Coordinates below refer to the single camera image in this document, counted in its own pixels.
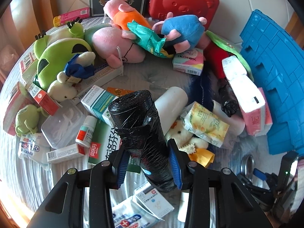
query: black garbage bag roll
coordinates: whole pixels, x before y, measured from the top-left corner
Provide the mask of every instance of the black garbage bag roll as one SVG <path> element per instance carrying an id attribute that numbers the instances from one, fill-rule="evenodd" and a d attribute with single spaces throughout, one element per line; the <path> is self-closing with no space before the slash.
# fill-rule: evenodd
<path id="1" fill-rule="evenodd" d="M 169 150 L 151 93 L 141 90 L 126 94 L 113 100 L 108 110 L 125 149 L 151 185 L 161 192 L 175 189 Z"/>

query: red bear case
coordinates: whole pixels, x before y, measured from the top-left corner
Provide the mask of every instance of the red bear case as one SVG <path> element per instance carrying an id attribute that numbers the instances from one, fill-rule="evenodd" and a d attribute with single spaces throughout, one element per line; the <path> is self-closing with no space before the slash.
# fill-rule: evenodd
<path id="1" fill-rule="evenodd" d="M 218 6 L 219 0 L 150 0 L 149 14 L 162 21 L 169 12 L 174 16 L 195 14 L 207 19 L 205 29 L 208 29 Z"/>

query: white bottle cap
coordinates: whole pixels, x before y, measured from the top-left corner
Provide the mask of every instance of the white bottle cap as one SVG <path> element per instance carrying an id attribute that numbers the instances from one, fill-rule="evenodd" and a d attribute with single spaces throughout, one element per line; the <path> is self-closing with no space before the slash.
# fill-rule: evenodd
<path id="1" fill-rule="evenodd" d="M 97 118 L 96 118 L 96 117 L 87 116 L 87 117 L 85 118 L 85 121 L 84 121 L 83 124 L 88 124 L 88 125 L 92 126 L 93 128 L 95 128 L 96 122 L 97 122 Z"/>

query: small green plush toy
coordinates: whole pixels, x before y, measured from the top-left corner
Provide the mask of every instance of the small green plush toy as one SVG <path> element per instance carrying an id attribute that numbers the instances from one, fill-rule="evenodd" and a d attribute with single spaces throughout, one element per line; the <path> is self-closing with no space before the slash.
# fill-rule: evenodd
<path id="1" fill-rule="evenodd" d="M 29 104 L 18 111 L 15 126 L 17 136 L 37 133 L 40 111 L 41 108 L 37 108 L 33 104 Z"/>
<path id="2" fill-rule="evenodd" d="M 57 79 L 57 74 L 64 70 L 77 53 L 92 51 L 84 40 L 84 30 L 80 22 L 81 20 L 75 20 L 68 23 L 66 28 L 58 29 L 50 35 L 43 31 L 35 37 L 34 53 L 38 59 L 38 81 L 43 90 L 48 90 L 51 83 Z"/>

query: alcohol wipes packet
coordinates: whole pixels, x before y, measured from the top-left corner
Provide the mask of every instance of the alcohol wipes packet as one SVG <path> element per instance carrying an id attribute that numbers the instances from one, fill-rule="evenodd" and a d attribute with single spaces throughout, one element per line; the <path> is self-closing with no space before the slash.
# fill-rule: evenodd
<path id="1" fill-rule="evenodd" d="M 115 228 L 150 228 L 160 219 L 147 212 L 131 196 L 112 208 Z"/>
<path id="2" fill-rule="evenodd" d="M 181 117 L 186 130 L 217 147 L 222 146 L 229 125 L 211 111 L 194 102 L 185 107 Z"/>

